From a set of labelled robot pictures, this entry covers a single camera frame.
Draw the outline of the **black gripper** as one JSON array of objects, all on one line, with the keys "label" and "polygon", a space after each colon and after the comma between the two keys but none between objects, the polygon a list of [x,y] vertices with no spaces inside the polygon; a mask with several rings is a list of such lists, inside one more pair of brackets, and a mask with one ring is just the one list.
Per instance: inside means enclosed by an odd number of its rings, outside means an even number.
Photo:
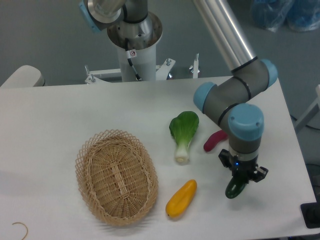
[{"label": "black gripper", "polygon": [[246,182],[258,183],[265,179],[269,170],[258,166],[258,149],[250,153],[241,153],[233,148],[222,149],[218,155],[222,165],[232,172],[233,177],[243,177]]}]

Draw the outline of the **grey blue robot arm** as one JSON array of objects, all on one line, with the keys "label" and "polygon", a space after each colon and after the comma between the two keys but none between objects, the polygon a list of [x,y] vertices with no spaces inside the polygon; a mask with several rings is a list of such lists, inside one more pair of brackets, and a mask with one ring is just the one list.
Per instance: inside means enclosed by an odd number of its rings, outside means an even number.
[{"label": "grey blue robot arm", "polygon": [[[277,68],[269,60],[258,59],[227,1],[197,0],[195,6],[232,77],[220,85],[202,84],[193,102],[228,135],[229,148],[219,154],[223,166],[235,179],[259,182],[268,173],[257,163],[264,116],[249,100],[277,80]],[[92,31],[106,29],[109,39],[120,48],[123,81],[155,80],[155,57],[142,57],[141,53],[161,38],[162,26],[149,12],[147,1],[82,0],[79,8]]]}]

